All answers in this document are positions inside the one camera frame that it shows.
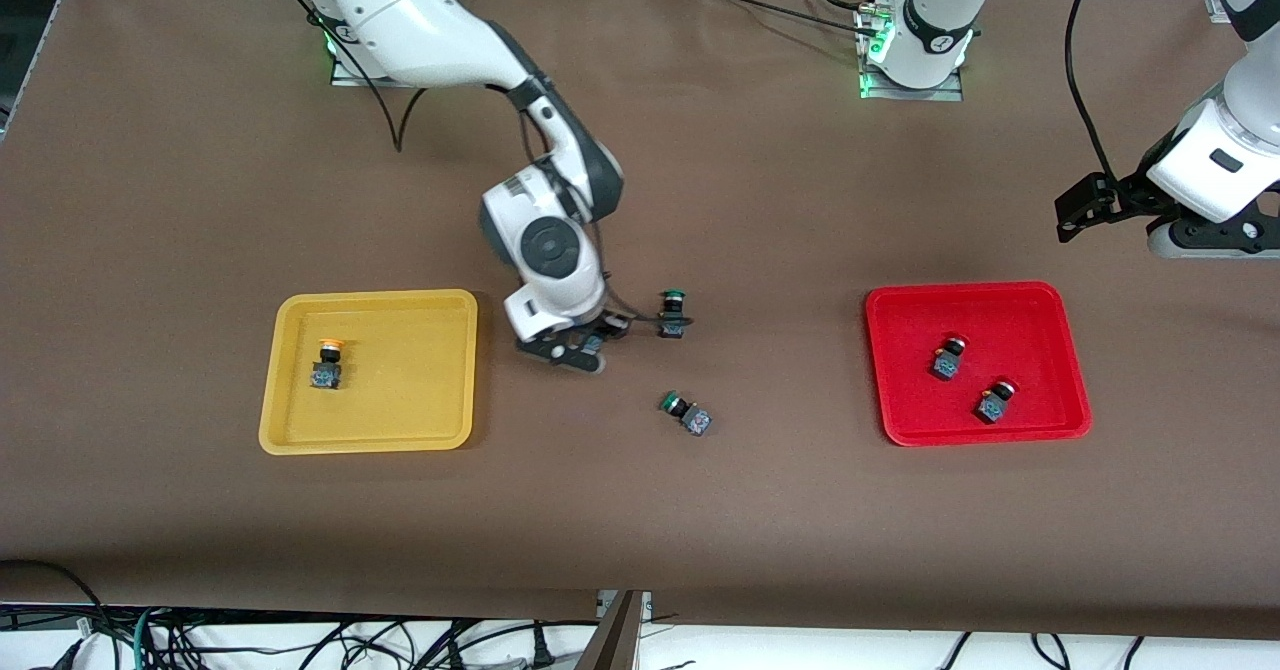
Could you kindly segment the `brown table support post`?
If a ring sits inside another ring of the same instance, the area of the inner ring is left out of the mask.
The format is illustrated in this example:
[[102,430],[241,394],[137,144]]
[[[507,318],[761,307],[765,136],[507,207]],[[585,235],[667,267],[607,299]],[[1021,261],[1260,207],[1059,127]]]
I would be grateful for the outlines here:
[[604,609],[573,670],[636,670],[640,630],[652,620],[650,594],[635,589],[613,591],[604,600]]

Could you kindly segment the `yellow plastic tray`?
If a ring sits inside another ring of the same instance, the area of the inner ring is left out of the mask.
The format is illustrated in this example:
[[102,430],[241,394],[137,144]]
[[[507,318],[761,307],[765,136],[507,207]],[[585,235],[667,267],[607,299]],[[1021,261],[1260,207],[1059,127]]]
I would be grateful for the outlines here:
[[[279,307],[259,423],[275,456],[447,451],[474,425],[477,300],[465,290],[296,295]],[[339,389],[310,386],[340,339]]]

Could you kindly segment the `green push button switch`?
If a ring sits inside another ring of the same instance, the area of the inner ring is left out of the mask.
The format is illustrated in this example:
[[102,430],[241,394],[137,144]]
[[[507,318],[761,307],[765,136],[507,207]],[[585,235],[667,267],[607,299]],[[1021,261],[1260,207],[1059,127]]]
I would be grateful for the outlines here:
[[690,436],[703,437],[710,428],[710,414],[698,404],[686,400],[677,391],[669,391],[660,400],[658,407],[673,418]]
[[664,339],[681,339],[692,319],[685,313],[686,295],[681,290],[669,288],[663,293],[658,315],[658,336]]

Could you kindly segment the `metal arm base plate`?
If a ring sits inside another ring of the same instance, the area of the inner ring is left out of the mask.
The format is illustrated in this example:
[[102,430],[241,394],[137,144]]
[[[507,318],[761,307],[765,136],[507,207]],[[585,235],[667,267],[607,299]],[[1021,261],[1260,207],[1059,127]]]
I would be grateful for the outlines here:
[[332,83],[334,86],[364,85],[365,79],[378,87],[404,87],[403,83],[387,74],[385,69],[370,53],[366,44],[357,38],[344,38],[326,35],[326,49],[332,55]]
[[890,0],[860,3],[854,13],[854,24],[859,29],[873,31],[873,35],[861,36],[856,40],[859,92],[861,99],[931,102],[963,101],[963,79],[957,68],[954,68],[948,77],[936,87],[909,88],[892,81],[881,67],[872,61],[872,51],[882,50],[893,35]]

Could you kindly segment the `brown table cover sheet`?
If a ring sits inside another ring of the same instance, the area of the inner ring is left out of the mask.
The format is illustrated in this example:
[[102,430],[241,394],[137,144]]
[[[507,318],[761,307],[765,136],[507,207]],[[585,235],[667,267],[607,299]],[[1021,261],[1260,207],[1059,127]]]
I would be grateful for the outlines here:
[[[961,102],[858,96],[832,29],[727,0],[466,0],[623,167],[618,291],[687,293],[602,374],[515,350],[480,195],[509,104],[426,94],[402,152],[293,0],[61,0],[0,143],[0,559],[109,603],[1280,638],[1280,263],[1060,243],[1094,159],[1071,0],[989,0]],[[881,286],[1044,281],[1080,439],[901,448]],[[291,296],[463,288],[477,420],[447,452],[259,443]],[[712,416],[690,436],[658,407]]]

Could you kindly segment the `red push button switch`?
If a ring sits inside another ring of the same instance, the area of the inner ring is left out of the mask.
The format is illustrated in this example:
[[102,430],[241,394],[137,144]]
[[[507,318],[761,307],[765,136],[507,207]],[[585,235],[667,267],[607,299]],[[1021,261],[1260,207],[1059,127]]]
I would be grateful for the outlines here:
[[1016,392],[1018,386],[1014,382],[1000,378],[980,392],[973,413],[984,424],[998,423],[1006,415]]
[[963,355],[966,351],[966,338],[964,336],[950,336],[936,350],[929,373],[942,380],[954,379],[963,365]]

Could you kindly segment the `red plastic tray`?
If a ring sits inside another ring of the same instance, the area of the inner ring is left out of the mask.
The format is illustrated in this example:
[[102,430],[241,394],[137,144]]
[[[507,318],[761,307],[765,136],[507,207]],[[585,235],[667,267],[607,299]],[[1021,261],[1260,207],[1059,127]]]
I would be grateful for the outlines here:
[[[909,448],[1076,439],[1092,413],[1061,295],[1041,281],[896,286],[865,300],[879,415],[886,437]],[[959,374],[931,373],[950,336],[968,346]],[[1018,386],[1006,415],[973,413],[1000,378]]]

